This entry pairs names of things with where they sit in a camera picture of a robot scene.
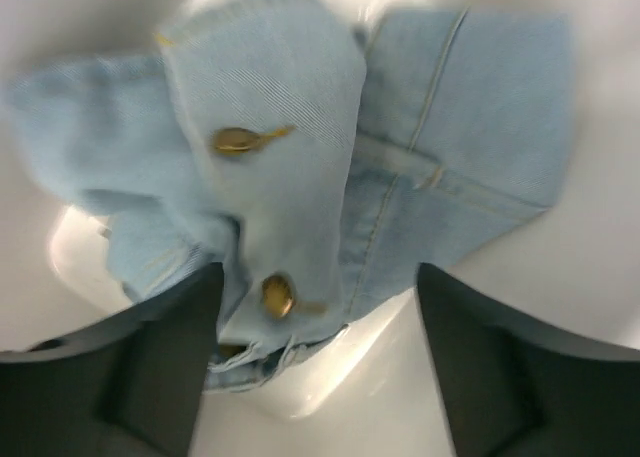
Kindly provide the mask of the white plastic basket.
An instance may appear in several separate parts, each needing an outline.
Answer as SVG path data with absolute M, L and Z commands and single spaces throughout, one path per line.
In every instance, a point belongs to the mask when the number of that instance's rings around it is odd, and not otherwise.
M 109 273 L 108 219 L 35 179 L 4 85 L 56 62 L 155 51 L 166 24 L 224 1 L 1 0 L 5 300 L 64 284 L 101 321 L 151 298 L 131 300 Z M 571 139 L 558 199 L 452 265 L 419 263 L 409 289 L 264 384 L 214 392 L 205 380 L 186 456 L 458 456 L 419 307 L 421 265 L 555 327 L 639 352 L 639 0 L 321 1 L 356 30 L 412 6 L 564 15 Z

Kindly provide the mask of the light blue denim skirt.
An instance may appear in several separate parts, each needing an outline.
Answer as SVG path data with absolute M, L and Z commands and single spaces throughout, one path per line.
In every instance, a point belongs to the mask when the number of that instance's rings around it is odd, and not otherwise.
M 571 139 L 561 14 L 226 0 L 157 50 L 3 87 L 35 179 L 110 224 L 131 300 L 224 267 L 205 387 L 256 388 L 558 199 Z

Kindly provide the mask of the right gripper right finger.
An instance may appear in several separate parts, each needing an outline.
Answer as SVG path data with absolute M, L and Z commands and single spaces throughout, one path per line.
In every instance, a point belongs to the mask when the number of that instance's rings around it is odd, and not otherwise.
M 555 327 L 431 264 L 417 291 L 456 455 L 638 455 L 638 350 Z

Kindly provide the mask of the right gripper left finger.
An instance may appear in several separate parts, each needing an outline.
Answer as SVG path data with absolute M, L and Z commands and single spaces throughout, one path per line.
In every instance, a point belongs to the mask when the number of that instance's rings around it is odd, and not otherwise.
M 2 352 L 2 455 L 188 455 L 223 286 L 210 264 L 91 326 Z

